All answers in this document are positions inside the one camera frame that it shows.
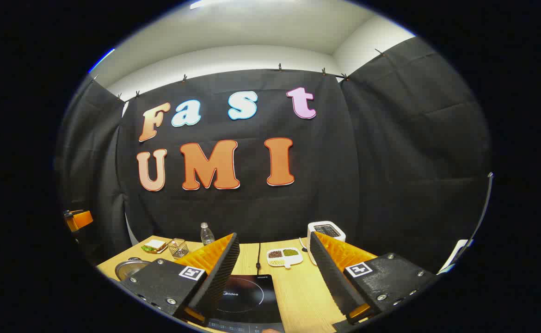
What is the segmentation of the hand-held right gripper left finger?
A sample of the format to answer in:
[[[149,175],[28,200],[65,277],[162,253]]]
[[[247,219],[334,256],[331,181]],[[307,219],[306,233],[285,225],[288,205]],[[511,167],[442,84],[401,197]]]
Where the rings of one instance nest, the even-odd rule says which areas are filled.
[[[168,316],[206,326],[239,254],[238,234],[232,233],[181,259],[155,259],[120,284]]]

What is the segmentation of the black induction cooktop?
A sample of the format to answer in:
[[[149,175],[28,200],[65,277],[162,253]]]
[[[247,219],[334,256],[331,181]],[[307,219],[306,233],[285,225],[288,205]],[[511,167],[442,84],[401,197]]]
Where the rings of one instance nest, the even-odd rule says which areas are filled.
[[[226,333],[285,333],[272,276],[231,275],[208,327]]]

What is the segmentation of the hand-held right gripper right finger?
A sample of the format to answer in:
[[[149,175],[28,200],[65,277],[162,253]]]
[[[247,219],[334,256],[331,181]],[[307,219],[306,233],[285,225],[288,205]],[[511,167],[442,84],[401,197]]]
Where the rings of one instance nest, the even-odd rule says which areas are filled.
[[[397,253],[376,256],[319,232],[309,234],[309,253],[346,318],[336,324],[338,333],[380,320],[437,280],[434,273]]]

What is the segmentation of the steel pot with black handles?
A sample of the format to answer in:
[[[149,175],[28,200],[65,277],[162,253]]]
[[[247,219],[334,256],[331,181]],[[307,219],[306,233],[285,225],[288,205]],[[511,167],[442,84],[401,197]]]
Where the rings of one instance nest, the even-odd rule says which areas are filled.
[[[139,257],[131,257],[128,260],[117,264],[114,268],[114,273],[116,275],[116,278],[118,278],[118,280],[122,282],[123,280],[129,278],[130,276],[132,276],[139,270],[142,270],[144,267],[151,263],[151,261],[143,260]]]

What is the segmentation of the black backdrop cloth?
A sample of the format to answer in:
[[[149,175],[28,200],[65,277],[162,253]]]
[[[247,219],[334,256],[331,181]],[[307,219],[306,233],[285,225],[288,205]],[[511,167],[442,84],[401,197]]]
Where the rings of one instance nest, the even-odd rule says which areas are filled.
[[[154,235],[247,244],[331,221],[347,242],[433,273],[486,204],[490,133],[454,68],[420,38],[338,82],[306,70],[208,74],[126,103],[86,77],[65,113],[55,171],[74,236],[99,264]]]

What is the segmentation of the white toaster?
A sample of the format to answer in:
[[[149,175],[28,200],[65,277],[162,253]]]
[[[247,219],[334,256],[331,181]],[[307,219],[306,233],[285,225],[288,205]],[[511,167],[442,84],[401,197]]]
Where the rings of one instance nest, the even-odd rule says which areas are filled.
[[[310,238],[311,232],[325,234],[332,238],[336,238],[339,241],[346,240],[346,234],[335,223],[331,221],[310,222],[307,225],[306,241],[303,242],[306,249],[309,249],[309,240],[311,240]]]

